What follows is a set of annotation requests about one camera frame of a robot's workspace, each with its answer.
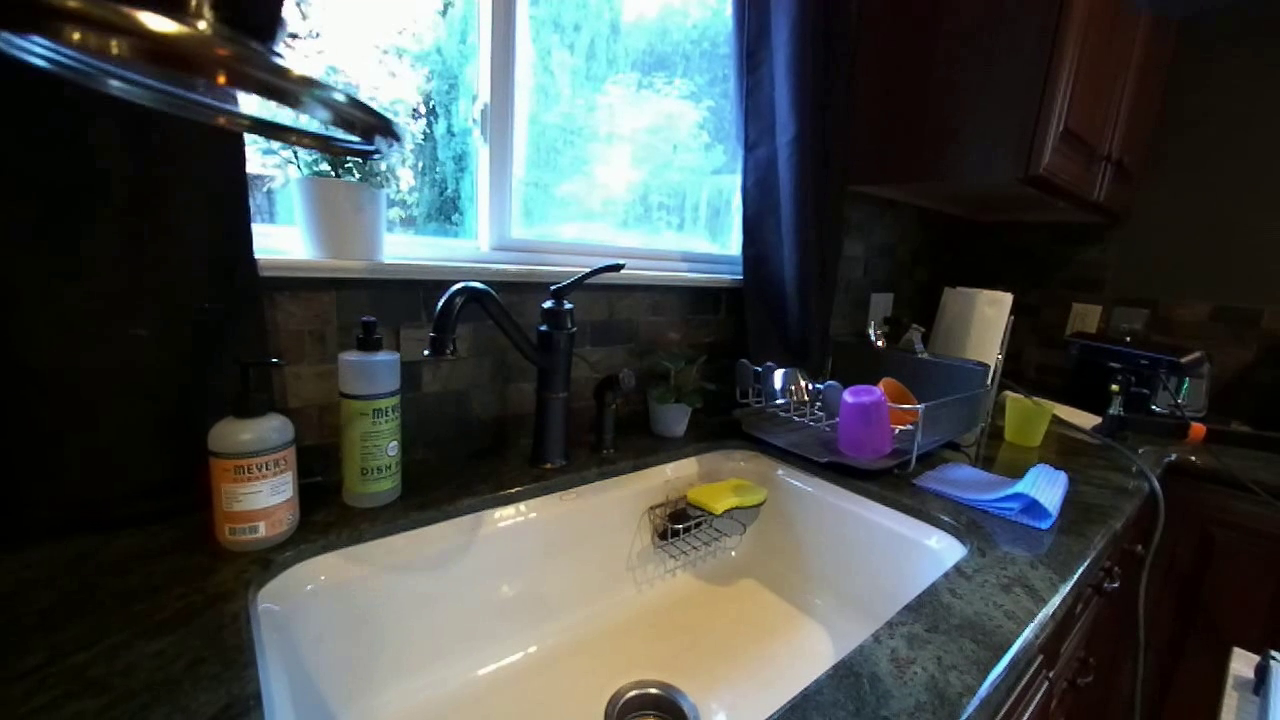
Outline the steel dish rack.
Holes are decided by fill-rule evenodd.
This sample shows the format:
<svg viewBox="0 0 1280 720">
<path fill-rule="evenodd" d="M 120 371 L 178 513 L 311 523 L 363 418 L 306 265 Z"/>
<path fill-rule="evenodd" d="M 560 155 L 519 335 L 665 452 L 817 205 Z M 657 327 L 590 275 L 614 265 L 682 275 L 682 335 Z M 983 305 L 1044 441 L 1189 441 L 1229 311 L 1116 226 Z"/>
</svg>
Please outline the steel dish rack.
<svg viewBox="0 0 1280 720">
<path fill-rule="evenodd" d="M 838 426 L 838 397 L 853 382 L 901 379 L 902 400 L 891 403 L 888 441 L 874 452 L 857 452 Z M 849 376 L 802 376 L 783 363 L 735 363 L 735 418 L 749 437 L 795 452 L 817 463 L 849 463 L 888 473 L 919 456 L 969 441 L 987 411 L 987 366 L 948 356 L 873 356 Z"/>
</svg>

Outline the blue striped dish cloth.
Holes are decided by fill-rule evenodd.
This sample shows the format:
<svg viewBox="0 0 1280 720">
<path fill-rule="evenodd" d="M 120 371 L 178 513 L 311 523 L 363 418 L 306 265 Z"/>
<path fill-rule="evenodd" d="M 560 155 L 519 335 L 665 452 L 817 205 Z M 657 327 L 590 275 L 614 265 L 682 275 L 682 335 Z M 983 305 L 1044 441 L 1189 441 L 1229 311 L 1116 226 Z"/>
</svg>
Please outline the blue striped dish cloth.
<svg viewBox="0 0 1280 720">
<path fill-rule="evenodd" d="M 1057 463 L 1032 463 L 1019 477 L 1000 477 L 975 463 L 938 463 L 919 473 L 915 485 L 1023 528 L 1053 528 L 1072 489 L 1067 473 Z"/>
</svg>

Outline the dark wood upper cabinet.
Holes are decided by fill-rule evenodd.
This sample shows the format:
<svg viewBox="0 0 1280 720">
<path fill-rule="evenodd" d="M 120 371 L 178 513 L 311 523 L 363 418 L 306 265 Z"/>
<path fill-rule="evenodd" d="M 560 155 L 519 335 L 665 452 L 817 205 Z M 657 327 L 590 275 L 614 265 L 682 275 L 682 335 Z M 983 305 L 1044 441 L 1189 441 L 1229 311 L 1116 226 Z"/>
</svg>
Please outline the dark wood upper cabinet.
<svg viewBox="0 0 1280 720">
<path fill-rule="evenodd" d="M 858 0 L 849 182 L 969 220 L 1112 220 L 1173 49 L 1143 0 Z"/>
</svg>

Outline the white pot window plant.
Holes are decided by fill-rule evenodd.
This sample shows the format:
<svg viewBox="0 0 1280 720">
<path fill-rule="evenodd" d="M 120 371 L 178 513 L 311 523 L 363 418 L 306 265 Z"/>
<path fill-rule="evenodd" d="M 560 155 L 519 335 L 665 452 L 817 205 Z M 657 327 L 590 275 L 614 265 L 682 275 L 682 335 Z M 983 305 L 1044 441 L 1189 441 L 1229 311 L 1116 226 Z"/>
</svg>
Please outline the white pot window plant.
<svg viewBox="0 0 1280 720">
<path fill-rule="evenodd" d="M 374 265 L 382 256 L 390 182 L 382 155 L 258 140 L 253 170 L 266 182 L 255 230 L 272 261 Z"/>
</svg>

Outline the green plastic cup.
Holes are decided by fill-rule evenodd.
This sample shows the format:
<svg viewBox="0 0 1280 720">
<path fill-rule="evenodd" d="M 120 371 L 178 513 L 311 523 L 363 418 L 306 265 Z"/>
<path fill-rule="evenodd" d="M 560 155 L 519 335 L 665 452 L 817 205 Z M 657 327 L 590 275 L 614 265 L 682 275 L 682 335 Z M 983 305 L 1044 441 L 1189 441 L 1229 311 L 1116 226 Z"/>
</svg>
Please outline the green plastic cup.
<svg viewBox="0 0 1280 720">
<path fill-rule="evenodd" d="M 1053 406 L 1034 397 L 1002 397 L 1002 441 L 1014 447 L 1040 447 L 1053 426 Z"/>
</svg>

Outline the black toaster appliance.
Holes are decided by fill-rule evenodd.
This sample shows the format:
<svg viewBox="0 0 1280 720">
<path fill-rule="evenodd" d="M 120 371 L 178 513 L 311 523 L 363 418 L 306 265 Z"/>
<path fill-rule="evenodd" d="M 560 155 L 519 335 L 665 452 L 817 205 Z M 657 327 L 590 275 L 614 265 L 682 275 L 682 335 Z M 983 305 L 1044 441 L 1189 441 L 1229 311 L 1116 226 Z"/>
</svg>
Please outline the black toaster appliance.
<svg viewBox="0 0 1280 720">
<path fill-rule="evenodd" d="M 1067 397 L 1099 417 L 1176 417 L 1207 411 L 1207 353 L 1173 340 L 1075 335 L 1067 342 Z"/>
</svg>

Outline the dark bronze kitchen faucet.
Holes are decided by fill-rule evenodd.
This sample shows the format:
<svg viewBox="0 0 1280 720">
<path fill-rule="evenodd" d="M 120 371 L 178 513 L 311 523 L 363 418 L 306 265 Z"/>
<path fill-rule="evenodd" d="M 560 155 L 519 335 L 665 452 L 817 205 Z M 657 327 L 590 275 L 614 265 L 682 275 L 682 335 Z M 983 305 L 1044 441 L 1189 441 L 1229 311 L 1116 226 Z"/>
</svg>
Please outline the dark bronze kitchen faucet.
<svg viewBox="0 0 1280 720">
<path fill-rule="evenodd" d="M 479 311 L 532 366 L 534 366 L 534 417 L 532 452 L 539 466 L 568 463 L 568 418 L 570 418 L 570 361 L 575 361 L 575 305 L 570 292 L 596 275 L 612 275 L 612 265 L 596 265 L 568 281 L 556 281 L 534 315 L 534 332 L 522 332 L 505 294 L 483 281 L 455 281 L 432 305 L 425 356 L 440 361 L 467 311 Z"/>
</svg>

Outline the sink drain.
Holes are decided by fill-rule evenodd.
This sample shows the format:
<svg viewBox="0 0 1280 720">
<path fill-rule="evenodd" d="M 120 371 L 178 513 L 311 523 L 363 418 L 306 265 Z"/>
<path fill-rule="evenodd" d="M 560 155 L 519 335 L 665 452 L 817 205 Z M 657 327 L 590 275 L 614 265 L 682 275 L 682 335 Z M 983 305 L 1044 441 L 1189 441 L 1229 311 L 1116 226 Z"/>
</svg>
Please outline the sink drain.
<svg viewBox="0 0 1280 720">
<path fill-rule="evenodd" d="M 668 681 L 632 681 L 608 695 L 603 720 L 698 720 L 698 706 Z"/>
</svg>

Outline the white ceramic kitchen sink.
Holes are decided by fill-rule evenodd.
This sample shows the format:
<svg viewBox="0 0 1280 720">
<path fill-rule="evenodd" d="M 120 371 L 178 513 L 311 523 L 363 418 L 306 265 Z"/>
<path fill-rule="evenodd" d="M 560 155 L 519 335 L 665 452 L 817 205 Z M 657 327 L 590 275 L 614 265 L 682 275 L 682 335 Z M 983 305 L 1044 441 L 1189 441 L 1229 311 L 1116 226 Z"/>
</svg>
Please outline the white ceramic kitchen sink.
<svg viewBox="0 0 1280 720">
<path fill-rule="evenodd" d="M 757 481 L 731 548 L 668 558 L 649 508 Z M 698 720 L 767 720 L 928 593 L 963 543 L 750 447 L 318 550 L 253 595 L 266 720 L 603 720 L 668 681 Z"/>
</svg>

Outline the paper towel roll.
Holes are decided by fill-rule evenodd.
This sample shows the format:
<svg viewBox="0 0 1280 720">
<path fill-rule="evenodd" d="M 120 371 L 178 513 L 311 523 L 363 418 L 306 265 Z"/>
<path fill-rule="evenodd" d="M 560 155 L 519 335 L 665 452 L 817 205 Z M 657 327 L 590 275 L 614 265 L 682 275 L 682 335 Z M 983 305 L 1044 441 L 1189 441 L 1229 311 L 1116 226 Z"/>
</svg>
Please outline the paper towel roll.
<svg viewBox="0 0 1280 720">
<path fill-rule="evenodd" d="M 1000 379 L 1013 335 L 1013 292 L 944 289 L 928 332 L 932 356 L 981 361 Z"/>
</svg>

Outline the glass pot lid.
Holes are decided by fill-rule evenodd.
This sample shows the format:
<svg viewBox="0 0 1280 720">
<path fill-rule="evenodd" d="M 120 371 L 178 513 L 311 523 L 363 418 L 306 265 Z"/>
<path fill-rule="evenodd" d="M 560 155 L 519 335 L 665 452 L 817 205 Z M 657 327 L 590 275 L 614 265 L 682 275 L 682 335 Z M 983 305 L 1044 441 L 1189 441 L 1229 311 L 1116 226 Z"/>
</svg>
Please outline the glass pot lid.
<svg viewBox="0 0 1280 720">
<path fill-rule="evenodd" d="M 357 93 L 295 71 L 266 0 L 0 0 L 0 53 L 197 124 L 374 155 L 401 129 Z"/>
</svg>

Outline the green label soap bottle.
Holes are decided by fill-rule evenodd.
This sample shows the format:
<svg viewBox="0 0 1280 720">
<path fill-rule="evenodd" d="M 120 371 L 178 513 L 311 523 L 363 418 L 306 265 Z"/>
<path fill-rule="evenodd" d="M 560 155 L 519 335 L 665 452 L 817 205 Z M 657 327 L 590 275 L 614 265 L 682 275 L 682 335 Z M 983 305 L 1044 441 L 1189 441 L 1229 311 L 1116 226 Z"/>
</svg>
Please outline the green label soap bottle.
<svg viewBox="0 0 1280 720">
<path fill-rule="evenodd" d="M 401 353 L 363 315 L 335 361 L 338 371 L 338 494 L 381 508 L 401 494 Z"/>
</svg>

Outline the yellow sponge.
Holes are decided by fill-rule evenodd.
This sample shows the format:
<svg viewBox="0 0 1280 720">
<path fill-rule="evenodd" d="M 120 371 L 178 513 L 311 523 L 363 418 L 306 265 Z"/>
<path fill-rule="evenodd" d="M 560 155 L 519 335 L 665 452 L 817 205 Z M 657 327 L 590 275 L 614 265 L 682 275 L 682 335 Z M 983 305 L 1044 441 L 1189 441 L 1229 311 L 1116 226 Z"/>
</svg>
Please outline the yellow sponge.
<svg viewBox="0 0 1280 720">
<path fill-rule="evenodd" d="M 767 500 L 767 489 L 757 481 L 709 481 L 692 485 L 682 500 L 709 516 L 725 516 L 740 508 L 760 508 Z"/>
</svg>

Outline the orange plastic cup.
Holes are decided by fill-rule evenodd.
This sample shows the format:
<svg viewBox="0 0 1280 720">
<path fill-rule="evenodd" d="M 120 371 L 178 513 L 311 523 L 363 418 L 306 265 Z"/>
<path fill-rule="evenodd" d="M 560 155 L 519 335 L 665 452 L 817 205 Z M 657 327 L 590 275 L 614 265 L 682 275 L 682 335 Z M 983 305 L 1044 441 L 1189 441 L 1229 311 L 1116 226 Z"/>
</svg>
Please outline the orange plastic cup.
<svg viewBox="0 0 1280 720">
<path fill-rule="evenodd" d="M 915 390 L 913 390 L 902 379 L 878 376 L 874 389 L 884 390 L 884 400 L 888 400 L 888 418 L 891 418 L 897 426 L 907 426 L 907 425 L 919 418 L 919 400 L 915 400 Z"/>
</svg>

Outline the dark blue curtain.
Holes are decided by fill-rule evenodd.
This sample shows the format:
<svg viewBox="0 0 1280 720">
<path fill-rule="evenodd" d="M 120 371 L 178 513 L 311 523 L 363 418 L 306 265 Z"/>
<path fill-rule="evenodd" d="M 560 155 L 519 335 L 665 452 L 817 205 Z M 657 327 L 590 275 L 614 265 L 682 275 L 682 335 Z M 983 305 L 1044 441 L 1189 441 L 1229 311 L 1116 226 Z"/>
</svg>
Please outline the dark blue curtain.
<svg viewBox="0 0 1280 720">
<path fill-rule="evenodd" d="M 822 0 L 731 0 L 742 197 L 742 349 L 811 363 L 833 311 L 833 160 Z"/>
</svg>

